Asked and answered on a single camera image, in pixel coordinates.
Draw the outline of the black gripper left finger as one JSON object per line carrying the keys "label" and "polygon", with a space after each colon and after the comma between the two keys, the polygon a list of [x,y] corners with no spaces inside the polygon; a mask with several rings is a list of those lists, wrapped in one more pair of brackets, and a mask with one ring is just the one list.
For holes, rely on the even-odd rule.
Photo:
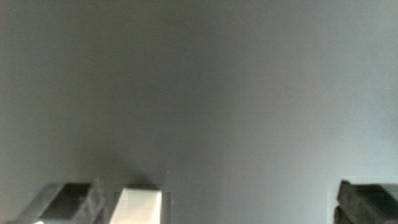
{"label": "black gripper left finger", "polygon": [[101,181],[49,183],[12,224],[108,224]]}

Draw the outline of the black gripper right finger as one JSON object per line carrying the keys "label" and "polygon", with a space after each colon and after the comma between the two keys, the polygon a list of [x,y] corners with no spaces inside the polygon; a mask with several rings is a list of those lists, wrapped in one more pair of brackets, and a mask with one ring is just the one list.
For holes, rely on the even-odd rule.
{"label": "black gripper right finger", "polygon": [[334,224],[398,224],[398,184],[341,181]]}

